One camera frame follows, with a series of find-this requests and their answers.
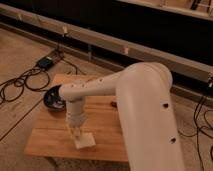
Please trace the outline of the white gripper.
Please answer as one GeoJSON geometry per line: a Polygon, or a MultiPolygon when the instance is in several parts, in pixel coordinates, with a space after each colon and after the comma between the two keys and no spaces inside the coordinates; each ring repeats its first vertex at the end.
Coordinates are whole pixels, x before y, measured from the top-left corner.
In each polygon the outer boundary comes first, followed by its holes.
{"type": "Polygon", "coordinates": [[[66,123],[72,138],[81,136],[81,126],[86,120],[84,101],[75,100],[66,102],[66,123]]]}

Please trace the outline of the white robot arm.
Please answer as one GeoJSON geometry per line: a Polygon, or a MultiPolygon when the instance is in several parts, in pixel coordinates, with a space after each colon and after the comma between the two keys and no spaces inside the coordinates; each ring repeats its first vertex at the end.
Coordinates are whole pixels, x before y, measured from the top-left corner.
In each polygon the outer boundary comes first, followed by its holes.
{"type": "Polygon", "coordinates": [[[72,137],[82,138],[87,96],[114,95],[131,171],[186,171],[170,89],[169,69],[156,62],[135,63],[121,72],[59,88],[66,102],[72,137]]]}

